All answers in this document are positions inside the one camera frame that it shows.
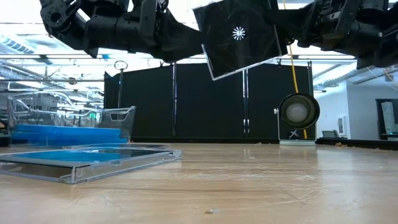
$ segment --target black curtain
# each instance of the black curtain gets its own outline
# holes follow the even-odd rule
[[[213,81],[207,64],[177,64],[178,138],[243,138],[242,73]]]
[[[105,108],[117,108],[119,77],[105,79]],[[136,106],[132,137],[173,136],[172,67],[124,72],[121,107]]]
[[[295,67],[298,91],[310,93],[308,67]],[[278,138],[277,116],[274,108],[289,94],[295,93],[292,67],[263,64],[248,70],[248,119],[250,138]],[[290,128],[280,123],[281,139],[287,139]],[[315,139],[315,127],[307,130],[307,137]]]

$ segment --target yellow cable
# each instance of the yellow cable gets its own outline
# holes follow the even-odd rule
[[[286,0],[284,0],[284,9],[286,10]],[[289,45],[289,50],[290,50],[290,62],[292,62],[294,90],[296,91],[296,93],[299,93],[299,88],[297,86],[297,79],[296,79],[296,69],[294,69],[293,52],[292,52],[291,45]],[[307,139],[307,130],[306,129],[304,129],[304,139]]]

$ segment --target clear plastic tray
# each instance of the clear plastic tray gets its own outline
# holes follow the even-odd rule
[[[7,101],[12,143],[40,146],[129,142],[135,110],[77,107],[67,95],[46,91],[12,95]]]
[[[181,159],[171,149],[85,149],[0,155],[0,174],[78,184]]]

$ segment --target wooden floor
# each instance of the wooden floor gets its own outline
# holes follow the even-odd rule
[[[0,223],[398,222],[398,152],[173,147],[182,161],[85,184],[0,175]]]

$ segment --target fluorescent light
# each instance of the fluorescent light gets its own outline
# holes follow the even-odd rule
[[[63,91],[75,91],[75,90],[71,90],[71,89],[42,89],[42,90],[39,90],[39,91],[59,91],[59,92],[63,92]]]
[[[95,89],[95,90],[91,90],[91,89],[85,89],[85,90],[76,90],[76,91],[84,91],[84,92],[96,92],[96,93],[99,93],[99,92],[102,92],[102,91],[104,91],[104,90],[99,90],[99,89]]]
[[[70,59],[79,59],[79,58],[92,58],[90,55],[85,54],[76,54],[76,55],[46,55],[47,58],[57,59],[57,58],[70,58]]]
[[[307,3],[286,3],[286,9],[300,9],[306,5]],[[285,9],[285,6],[283,3],[278,3],[278,8]]]
[[[53,90],[53,89],[44,89],[44,90],[38,90],[38,89],[7,89],[7,91],[57,91],[57,92],[62,92],[62,91],[74,91],[74,90],[66,90],[66,89],[60,89],[60,90]]]
[[[113,66],[107,66],[105,67],[105,72],[110,76],[114,77],[115,75],[119,74],[120,71],[114,68]]]
[[[81,9],[77,10],[77,14],[79,14],[86,22],[90,20],[90,17]]]
[[[78,102],[76,105],[96,105],[96,106],[101,106],[104,105],[104,103],[83,103],[83,102]]]
[[[30,86],[30,87],[33,87],[33,88],[47,88],[48,87],[48,86],[45,86],[45,85],[43,85],[41,83],[38,83],[38,82],[19,81],[19,82],[16,82],[16,83],[21,84],[21,85],[25,85],[25,86]]]
[[[14,54],[14,55],[7,55],[7,54],[2,54],[0,55],[1,59],[40,59],[39,55],[29,55],[29,54]]]
[[[38,91],[38,90],[31,90],[31,89],[7,89],[7,91]]]
[[[354,59],[351,55],[299,55],[298,59]]]
[[[325,74],[321,75],[320,77],[314,79],[313,85],[317,86],[324,83],[327,80],[335,80],[337,78],[345,76],[349,72],[353,72],[356,70],[356,62],[351,63],[349,65],[342,65],[339,66]]]
[[[84,98],[84,97],[80,97],[80,96],[69,96],[69,99],[71,100],[75,100],[75,101],[80,101],[80,102],[89,102],[91,100]]]

